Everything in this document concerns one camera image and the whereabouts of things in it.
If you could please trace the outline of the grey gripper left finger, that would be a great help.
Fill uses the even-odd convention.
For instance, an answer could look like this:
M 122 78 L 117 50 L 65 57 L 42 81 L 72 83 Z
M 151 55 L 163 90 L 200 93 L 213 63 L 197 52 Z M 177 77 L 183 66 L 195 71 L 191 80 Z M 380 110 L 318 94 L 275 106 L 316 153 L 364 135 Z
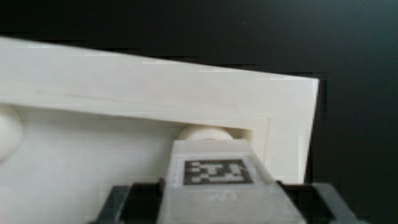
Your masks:
M 113 186 L 95 219 L 88 224 L 124 224 L 122 210 L 129 195 L 127 186 Z

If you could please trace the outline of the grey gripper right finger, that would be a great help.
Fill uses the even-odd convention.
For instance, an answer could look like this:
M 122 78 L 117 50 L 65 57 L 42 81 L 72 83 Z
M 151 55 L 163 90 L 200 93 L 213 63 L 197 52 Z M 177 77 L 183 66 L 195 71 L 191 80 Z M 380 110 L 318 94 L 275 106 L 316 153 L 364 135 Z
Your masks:
M 334 215 L 328 224 L 369 224 L 364 220 L 357 218 L 334 186 L 326 183 L 314 183 L 312 187 L 316 189 L 319 197 L 325 201 L 326 208 Z

